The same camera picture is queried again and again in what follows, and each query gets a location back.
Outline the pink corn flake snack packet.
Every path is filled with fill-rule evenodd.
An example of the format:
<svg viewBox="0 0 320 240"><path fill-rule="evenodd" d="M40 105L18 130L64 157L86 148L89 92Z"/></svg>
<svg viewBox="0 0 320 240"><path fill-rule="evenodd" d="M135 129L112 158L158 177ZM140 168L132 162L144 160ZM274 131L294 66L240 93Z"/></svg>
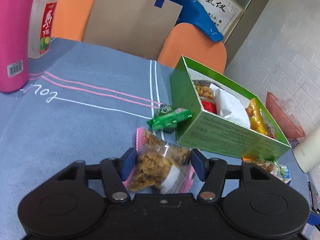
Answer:
<svg viewBox="0 0 320 240"><path fill-rule="evenodd" d="M136 134L137 162L129 176L131 192L152 188L160 194L187 193L193 184L195 170L191 149L162 140L140 127Z"/></svg>

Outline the orange green nut snack packet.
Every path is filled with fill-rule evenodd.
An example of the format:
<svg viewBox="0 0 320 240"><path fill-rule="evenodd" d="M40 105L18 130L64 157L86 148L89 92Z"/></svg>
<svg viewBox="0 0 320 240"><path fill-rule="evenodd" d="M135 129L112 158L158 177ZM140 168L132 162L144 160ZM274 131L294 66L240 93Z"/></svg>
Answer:
<svg viewBox="0 0 320 240"><path fill-rule="evenodd" d="M243 158L242 161L247 163L249 162L255 163L256 165L260 166L270 174L280 179L285 184L289 184L292 180L290 171L287 168L287 166L284 164L280 164L276 159L272 161L268 161L268 160L252 160L248 158Z"/></svg>

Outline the green cardboard snack box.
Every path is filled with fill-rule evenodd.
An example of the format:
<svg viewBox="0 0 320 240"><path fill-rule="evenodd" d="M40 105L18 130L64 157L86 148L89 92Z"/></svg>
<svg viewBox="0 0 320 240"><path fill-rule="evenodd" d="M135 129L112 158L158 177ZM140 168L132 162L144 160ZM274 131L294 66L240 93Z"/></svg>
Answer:
<svg viewBox="0 0 320 240"><path fill-rule="evenodd" d="M272 115L258 100L265 120L273 128L274 138L229 121L204 109L195 80L212 82L237 97L244 107L256 96L224 75L182 56L170 77L172 105L193 113L192 118L178 125L176 142L189 148L235 158L278 159L291 150L290 143Z"/></svg>

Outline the red packet in box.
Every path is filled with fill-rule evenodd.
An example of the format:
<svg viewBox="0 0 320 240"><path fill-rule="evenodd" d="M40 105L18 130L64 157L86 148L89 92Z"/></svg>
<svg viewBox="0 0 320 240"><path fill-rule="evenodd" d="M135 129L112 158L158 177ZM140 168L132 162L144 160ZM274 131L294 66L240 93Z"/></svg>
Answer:
<svg viewBox="0 0 320 240"><path fill-rule="evenodd" d="M214 113L214 114L217 114L217 110L216 110L216 107L215 107L215 103L213 102L210 102L210 101L207 101L207 100L201 100L201 103L202 103L202 106L203 108L210 112L210 113Z"/></svg>

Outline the white packet in box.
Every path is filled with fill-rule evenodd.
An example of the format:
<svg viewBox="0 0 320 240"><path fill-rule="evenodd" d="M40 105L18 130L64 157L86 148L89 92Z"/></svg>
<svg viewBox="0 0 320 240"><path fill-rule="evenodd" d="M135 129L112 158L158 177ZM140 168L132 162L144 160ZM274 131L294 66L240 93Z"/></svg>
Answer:
<svg viewBox="0 0 320 240"><path fill-rule="evenodd" d="M236 96L213 83L209 87L214 94L217 115L245 128L251 127L245 107Z"/></svg>

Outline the green candy packet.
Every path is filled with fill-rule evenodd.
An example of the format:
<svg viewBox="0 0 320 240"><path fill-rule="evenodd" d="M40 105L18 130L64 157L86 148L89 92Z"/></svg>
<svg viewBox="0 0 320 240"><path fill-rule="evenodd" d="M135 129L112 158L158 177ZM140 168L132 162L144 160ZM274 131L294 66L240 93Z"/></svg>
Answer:
<svg viewBox="0 0 320 240"><path fill-rule="evenodd" d="M192 111L184 108L173 108L171 105L161 104L155 116L146 123L155 131L171 133L180 122L190 119Z"/></svg>

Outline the peanut snack packet in box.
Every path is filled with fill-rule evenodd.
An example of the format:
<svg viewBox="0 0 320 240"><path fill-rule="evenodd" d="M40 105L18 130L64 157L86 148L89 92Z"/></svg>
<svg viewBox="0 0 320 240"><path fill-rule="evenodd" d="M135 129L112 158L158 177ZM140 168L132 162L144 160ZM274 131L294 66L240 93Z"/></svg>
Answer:
<svg viewBox="0 0 320 240"><path fill-rule="evenodd" d="M207 80L193 80L193 84L196 88L198 96L201 99L214 100L214 93L212 92L210 85L212 84Z"/></svg>

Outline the pink plastic bowl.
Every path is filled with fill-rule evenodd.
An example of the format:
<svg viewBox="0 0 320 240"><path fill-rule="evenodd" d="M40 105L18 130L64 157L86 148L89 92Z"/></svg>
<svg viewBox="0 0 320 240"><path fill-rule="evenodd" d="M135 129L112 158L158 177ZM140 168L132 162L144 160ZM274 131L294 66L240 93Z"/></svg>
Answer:
<svg viewBox="0 0 320 240"><path fill-rule="evenodd" d="M306 136L300 121L294 116L297 107L292 99L278 99L271 92L267 92L266 108L287 139L298 139Z"/></svg>

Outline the white thermal jug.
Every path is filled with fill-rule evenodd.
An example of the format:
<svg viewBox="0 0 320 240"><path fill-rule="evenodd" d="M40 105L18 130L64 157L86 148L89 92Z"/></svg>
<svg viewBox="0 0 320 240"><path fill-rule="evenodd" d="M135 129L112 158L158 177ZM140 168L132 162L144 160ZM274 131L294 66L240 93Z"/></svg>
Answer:
<svg viewBox="0 0 320 240"><path fill-rule="evenodd" d="M306 139L293 149L293 155L304 173L310 172L319 164L320 132L314 130Z"/></svg>

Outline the right orange chair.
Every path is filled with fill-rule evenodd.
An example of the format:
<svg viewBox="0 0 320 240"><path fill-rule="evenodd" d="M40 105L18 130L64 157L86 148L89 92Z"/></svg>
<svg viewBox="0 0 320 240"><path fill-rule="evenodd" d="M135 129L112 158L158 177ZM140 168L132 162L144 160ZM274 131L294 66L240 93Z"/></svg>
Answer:
<svg viewBox="0 0 320 240"><path fill-rule="evenodd" d="M182 56L193 59L216 72L223 74L227 51L222 42L213 42L199 28L189 23L176 25L158 57L162 65L175 68Z"/></svg>

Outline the orange chair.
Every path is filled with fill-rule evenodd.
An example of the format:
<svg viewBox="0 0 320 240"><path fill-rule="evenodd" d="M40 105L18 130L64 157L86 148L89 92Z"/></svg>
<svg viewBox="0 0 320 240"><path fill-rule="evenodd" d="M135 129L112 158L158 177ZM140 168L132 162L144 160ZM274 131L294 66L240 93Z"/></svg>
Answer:
<svg viewBox="0 0 320 240"><path fill-rule="evenodd" d="M52 36L82 41L95 0L58 0Z"/></svg>
<svg viewBox="0 0 320 240"><path fill-rule="evenodd" d="M222 42L213 42L199 28L189 23L176 25L158 57L162 65L175 68L182 56L193 59L216 72L223 74L227 51Z"/></svg>

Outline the brown paper bag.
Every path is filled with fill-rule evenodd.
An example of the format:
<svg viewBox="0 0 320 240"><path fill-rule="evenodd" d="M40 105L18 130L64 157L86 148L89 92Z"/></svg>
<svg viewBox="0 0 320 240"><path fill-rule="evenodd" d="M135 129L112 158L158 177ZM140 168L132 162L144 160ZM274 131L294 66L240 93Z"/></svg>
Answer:
<svg viewBox="0 0 320 240"><path fill-rule="evenodd" d="M170 0L95 0L83 42L156 60L181 10Z"/></svg>

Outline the blue fabric bag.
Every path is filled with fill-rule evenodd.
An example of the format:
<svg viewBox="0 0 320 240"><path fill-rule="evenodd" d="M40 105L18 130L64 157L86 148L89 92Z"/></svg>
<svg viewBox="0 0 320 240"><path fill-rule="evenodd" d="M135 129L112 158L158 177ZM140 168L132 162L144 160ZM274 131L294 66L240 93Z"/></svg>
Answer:
<svg viewBox="0 0 320 240"><path fill-rule="evenodd" d="M189 23L202 31L213 42L221 42L224 36L197 0L170 0L182 6L176 25Z"/></svg>

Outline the left orange chair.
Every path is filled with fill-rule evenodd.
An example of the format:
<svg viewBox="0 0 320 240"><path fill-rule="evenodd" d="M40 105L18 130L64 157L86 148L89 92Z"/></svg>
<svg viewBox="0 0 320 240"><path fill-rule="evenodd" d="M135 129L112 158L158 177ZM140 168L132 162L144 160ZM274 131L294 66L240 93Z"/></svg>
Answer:
<svg viewBox="0 0 320 240"><path fill-rule="evenodd" d="M52 36L82 41L95 0L58 0Z"/></svg>

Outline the clear drink bottle red label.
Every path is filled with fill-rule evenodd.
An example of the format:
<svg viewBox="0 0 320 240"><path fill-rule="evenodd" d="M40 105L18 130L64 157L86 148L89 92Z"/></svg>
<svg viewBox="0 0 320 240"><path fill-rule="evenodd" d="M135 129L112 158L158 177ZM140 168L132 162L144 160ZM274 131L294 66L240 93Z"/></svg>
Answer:
<svg viewBox="0 0 320 240"><path fill-rule="evenodd" d="M28 32L28 58L39 59L50 50L58 0L34 0Z"/></svg>

